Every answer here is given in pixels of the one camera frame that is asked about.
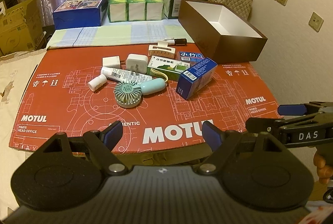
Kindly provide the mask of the person's right hand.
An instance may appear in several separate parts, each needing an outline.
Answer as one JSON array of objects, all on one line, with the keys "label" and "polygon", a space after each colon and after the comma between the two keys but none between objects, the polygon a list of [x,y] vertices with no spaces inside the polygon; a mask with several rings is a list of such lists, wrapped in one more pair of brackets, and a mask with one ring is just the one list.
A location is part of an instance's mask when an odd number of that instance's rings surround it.
[{"label": "person's right hand", "polygon": [[333,168],[326,164],[326,159],[318,152],[314,154],[313,164],[317,169],[317,175],[321,184],[328,184],[333,175]]}]

